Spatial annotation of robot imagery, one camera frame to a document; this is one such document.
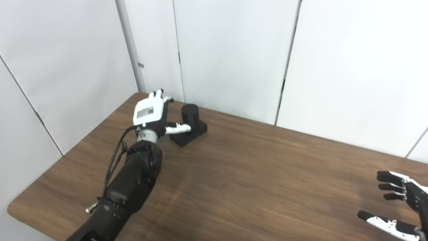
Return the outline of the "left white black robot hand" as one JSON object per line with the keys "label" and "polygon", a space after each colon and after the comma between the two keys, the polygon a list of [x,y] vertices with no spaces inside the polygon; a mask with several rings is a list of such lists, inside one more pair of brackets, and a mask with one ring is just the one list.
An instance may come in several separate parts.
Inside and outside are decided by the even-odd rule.
{"label": "left white black robot hand", "polygon": [[171,96],[163,97],[164,90],[151,92],[147,98],[135,105],[133,126],[138,140],[156,142],[165,134],[191,132],[194,125],[167,122],[168,107],[175,100]]}

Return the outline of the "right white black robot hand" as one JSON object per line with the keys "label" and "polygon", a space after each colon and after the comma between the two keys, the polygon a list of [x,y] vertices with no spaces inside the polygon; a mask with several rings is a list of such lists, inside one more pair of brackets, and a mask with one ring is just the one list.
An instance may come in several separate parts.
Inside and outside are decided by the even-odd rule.
{"label": "right white black robot hand", "polygon": [[404,241],[426,241],[428,238],[428,192],[409,176],[394,171],[378,171],[377,180],[380,190],[390,191],[384,194],[388,201],[402,200],[418,214],[420,226],[412,225],[386,217],[376,216],[366,211],[359,211],[358,218],[366,223]]}

